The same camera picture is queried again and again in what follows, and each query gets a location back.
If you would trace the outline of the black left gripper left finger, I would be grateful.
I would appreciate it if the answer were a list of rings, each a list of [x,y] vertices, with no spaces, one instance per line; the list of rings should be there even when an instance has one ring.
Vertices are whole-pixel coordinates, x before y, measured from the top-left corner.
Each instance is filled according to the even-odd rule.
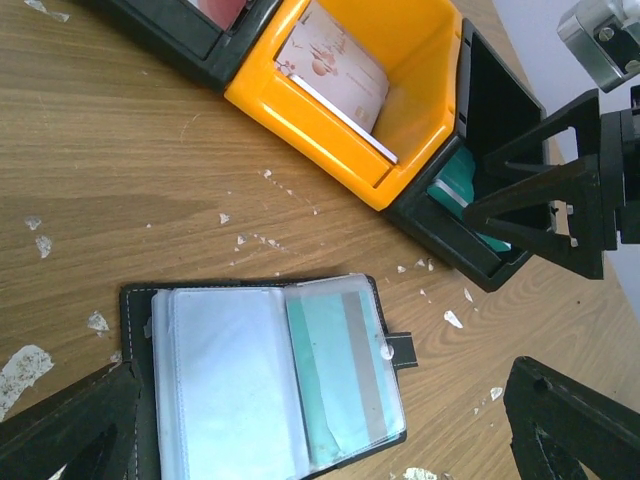
[[[3,479],[123,479],[141,393],[136,363],[107,365],[1,423]]]

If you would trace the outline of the black leather card holder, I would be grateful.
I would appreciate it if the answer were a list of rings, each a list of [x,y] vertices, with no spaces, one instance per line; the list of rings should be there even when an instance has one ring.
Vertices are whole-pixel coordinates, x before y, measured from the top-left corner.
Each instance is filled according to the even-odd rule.
[[[124,286],[122,355],[142,382],[128,477],[313,479],[403,443],[407,422],[395,442],[323,470],[310,462],[286,299],[359,289],[372,292],[400,394],[413,339],[388,330],[369,275]]]

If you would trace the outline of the red white card stack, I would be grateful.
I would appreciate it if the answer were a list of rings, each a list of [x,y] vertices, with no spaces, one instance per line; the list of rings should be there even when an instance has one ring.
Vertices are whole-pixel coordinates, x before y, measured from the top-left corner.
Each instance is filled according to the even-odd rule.
[[[247,5],[247,0],[190,0],[190,3],[220,28],[228,30]]]

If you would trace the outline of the black bin with red cards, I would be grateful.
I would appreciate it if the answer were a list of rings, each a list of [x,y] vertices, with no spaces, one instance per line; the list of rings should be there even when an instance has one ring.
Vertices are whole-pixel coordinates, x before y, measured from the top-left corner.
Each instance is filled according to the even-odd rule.
[[[190,1],[83,1],[83,6],[181,74],[222,93],[272,20],[279,1],[248,1],[222,29]]]

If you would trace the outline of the black bin with teal cards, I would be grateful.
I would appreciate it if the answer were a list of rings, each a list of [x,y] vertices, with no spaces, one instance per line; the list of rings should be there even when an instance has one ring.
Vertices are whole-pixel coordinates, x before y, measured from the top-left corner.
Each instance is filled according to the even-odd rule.
[[[509,180],[486,171],[484,156],[537,125],[546,111],[469,19],[462,23],[456,94],[452,134],[382,214],[482,290],[494,292],[529,260],[530,252],[518,246],[497,252],[427,190],[461,155],[474,164],[475,199],[508,186]]]

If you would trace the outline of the teal card stack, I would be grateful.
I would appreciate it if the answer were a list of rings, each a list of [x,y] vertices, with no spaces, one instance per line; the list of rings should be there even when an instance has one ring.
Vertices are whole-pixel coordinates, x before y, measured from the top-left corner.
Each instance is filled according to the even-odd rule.
[[[475,199],[475,170],[472,153],[461,146],[434,177],[426,193],[458,220],[462,220],[464,209]]]

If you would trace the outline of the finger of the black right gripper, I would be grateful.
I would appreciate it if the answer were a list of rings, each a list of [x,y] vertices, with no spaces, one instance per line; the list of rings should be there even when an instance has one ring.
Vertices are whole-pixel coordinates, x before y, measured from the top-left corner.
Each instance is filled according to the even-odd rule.
[[[595,155],[552,166],[463,211],[479,233],[503,240],[586,279],[604,278],[604,214]]]
[[[600,151],[599,91],[587,90],[536,126],[483,157],[485,170],[492,176],[513,182],[547,172],[551,165],[524,161],[524,154],[541,149],[551,137],[574,129],[578,157]]]

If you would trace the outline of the white pink card stack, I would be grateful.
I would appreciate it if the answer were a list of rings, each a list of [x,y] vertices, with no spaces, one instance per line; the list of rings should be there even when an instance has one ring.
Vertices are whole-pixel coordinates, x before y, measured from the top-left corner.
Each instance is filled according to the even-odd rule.
[[[398,161],[373,136],[390,88],[387,74],[320,3],[308,4],[276,55],[275,66],[389,162]]]

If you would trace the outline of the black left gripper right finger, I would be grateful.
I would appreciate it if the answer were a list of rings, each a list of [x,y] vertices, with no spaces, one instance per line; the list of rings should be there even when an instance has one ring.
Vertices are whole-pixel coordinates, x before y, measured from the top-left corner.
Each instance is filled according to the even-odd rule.
[[[539,361],[514,360],[503,403],[522,479],[639,477],[639,414]]]

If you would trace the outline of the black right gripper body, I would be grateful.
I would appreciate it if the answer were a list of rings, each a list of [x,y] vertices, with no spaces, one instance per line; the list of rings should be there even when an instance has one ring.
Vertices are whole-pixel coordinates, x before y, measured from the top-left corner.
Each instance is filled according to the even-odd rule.
[[[639,243],[639,86],[630,107],[601,116],[600,181],[604,249]]]

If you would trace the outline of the yellow plastic bin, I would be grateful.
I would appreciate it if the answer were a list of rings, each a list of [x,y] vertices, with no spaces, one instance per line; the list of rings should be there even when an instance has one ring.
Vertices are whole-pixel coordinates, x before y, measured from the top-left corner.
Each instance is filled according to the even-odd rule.
[[[462,23],[449,1],[285,1],[225,96],[380,211],[453,132]]]

